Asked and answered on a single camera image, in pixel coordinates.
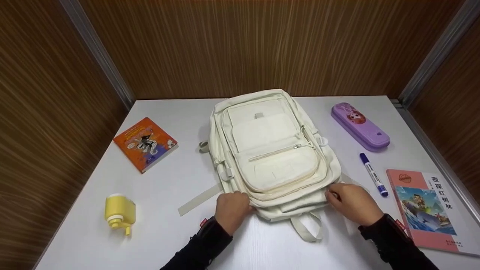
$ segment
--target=yellow object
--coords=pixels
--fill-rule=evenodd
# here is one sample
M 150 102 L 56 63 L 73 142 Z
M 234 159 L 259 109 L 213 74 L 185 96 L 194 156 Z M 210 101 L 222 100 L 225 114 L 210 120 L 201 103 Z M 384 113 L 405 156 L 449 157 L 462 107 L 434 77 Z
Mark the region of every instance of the yellow object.
M 112 229 L 125 228 L 130 235 L 135 223 L 135 203 L 123 194 L 112 194 L 105 200 L 105 220 Z

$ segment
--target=blue marker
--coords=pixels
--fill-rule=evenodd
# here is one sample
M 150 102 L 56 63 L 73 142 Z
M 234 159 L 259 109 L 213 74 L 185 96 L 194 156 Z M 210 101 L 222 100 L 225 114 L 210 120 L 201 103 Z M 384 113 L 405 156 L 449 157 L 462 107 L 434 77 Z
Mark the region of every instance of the blue marker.
M 385 188 L 385 186 L 382 184 L 382 182 L 380 182 L 380 178 L 378 178 L 377 173 L 373 169 L 365 153 L 361 153 L 360 158 L 363 164 L 365 165 L 365 168 L 367 168 L 367 171 L 370 174 L 370 177 L 372 178 L 373 182 L 375 183 L 375 186 L 377 186 L 378 191 L 380 191 L 380 195 L 382 195 L 382 197 L 387 197 L 388 191 Z

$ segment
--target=metal edge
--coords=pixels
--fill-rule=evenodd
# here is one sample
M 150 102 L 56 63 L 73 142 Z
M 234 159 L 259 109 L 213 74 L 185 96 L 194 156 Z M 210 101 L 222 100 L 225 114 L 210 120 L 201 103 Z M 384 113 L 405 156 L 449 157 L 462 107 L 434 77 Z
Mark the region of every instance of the metal edge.
M 117 95 L 127 110 L 130 110 L 135 102 L 133 92 L 129 89 L 120 75 L 120 72 L 103 46 L 81 4 L 78 0 L 59 0 L 59 2 L 70 17 L 85 44 L 92 52 L 108 80 L 113 85 Z
M 450 184 L 455 193 L 459 196 L 460 200 L 463 202 L 465 207 L 470 211 L 472 217 L 475 219 L 477 224 L 480 226 L 480 206 L 472 197 L 467 188 L 463 185 L 461 180 L 452 170 L 447 161 L 443 158 L 440 152 L 437 150 L 432 141 L 424 133 L 422 128 L 418 125 L 417 121 L 413 118 L 410 112 L 406 109 L 397 109 L 398 113 L 402 116 L 405 123 L 407 123 L 410 130 L 413 132 L 415 137 L 417 137 L 420 144 L 423 146 L 425 151 L 427 151 L 430 158 L 433 160 L 438 170 L 445 177 L 446 181 Z
M 423 60 L 413 77 L 398 97 L 404 108 L 408 109 L 427 82 L 450 54 L 462 36 L 480 14 L 480 1 L 465 0 L 452 21 Z

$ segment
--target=pink book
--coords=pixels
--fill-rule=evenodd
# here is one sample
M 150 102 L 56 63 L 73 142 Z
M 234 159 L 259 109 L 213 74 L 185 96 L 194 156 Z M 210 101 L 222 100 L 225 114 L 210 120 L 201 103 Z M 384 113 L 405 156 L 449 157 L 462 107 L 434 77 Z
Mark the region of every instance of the pink book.
M 410 238 L 418 247 L 480 255 L 440 174 L 387 170 Z

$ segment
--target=human hand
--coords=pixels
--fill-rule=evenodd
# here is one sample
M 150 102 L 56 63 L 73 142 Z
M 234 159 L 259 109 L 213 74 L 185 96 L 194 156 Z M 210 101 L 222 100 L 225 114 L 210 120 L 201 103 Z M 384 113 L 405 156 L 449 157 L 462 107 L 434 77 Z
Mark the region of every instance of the human hand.
M 249 203 L 248 195 L 240 191 L 224 193 L 216 199 L 215 219 L 230 236 L 253 212 L 254 208 Z
M 325 196 L 340 214 L 363 226 L 374 224 L 384 215 L 372 196 L 358 185 L 331 184 Z

